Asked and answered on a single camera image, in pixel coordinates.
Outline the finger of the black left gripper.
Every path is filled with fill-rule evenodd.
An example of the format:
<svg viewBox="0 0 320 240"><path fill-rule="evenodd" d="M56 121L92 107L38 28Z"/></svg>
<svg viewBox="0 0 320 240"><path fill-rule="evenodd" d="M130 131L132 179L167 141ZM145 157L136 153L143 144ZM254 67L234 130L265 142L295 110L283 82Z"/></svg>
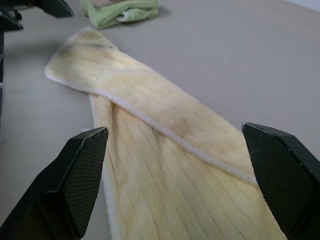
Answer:
<svg viewBox="0 0 320 240"><path fill-rule="evenodd" d="M23 25L20 23L22 15L17 10L0 11L0 31L13 32L22 31Z"/></svg>
<svg viewBox="0 0 320 240"><path fill-rule="evenodd" d="M42 0L43 11L56 18L72 18L74 13L64 0Z"/></svg>

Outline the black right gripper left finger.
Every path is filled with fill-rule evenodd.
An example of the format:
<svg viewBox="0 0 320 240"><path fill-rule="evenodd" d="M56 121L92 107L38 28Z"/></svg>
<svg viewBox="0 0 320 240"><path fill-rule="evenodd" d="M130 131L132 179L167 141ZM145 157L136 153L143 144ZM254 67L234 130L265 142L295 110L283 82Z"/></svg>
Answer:
<svg viewBox="0 0 320 240"><path fill-rule="evenodd" d="M0 227L2 240L80 240L98 196L109 131L70 138Z"/></svg>

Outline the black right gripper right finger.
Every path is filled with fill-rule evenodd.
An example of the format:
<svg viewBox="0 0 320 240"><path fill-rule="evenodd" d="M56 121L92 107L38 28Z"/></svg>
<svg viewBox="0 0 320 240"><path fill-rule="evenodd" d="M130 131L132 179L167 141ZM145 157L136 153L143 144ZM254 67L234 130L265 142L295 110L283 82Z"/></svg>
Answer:
<svg viewBox="0 0 320 240"><path fill-rule="evenodd" d="M245 138L258 186L289 240L320 238L320 162L292 134L245 122Z"/></svg>

